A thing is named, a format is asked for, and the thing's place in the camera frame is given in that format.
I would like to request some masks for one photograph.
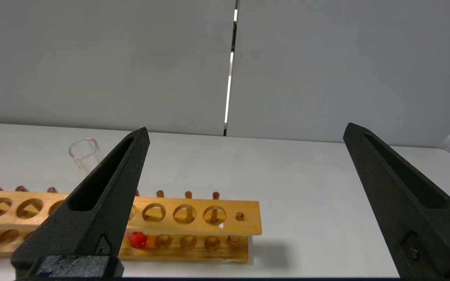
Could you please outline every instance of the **red liquid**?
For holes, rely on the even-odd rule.
[[[133,248],[139,249],[147,244],[147,236],[143,235],[143,232],[127,231],[125,235]]]

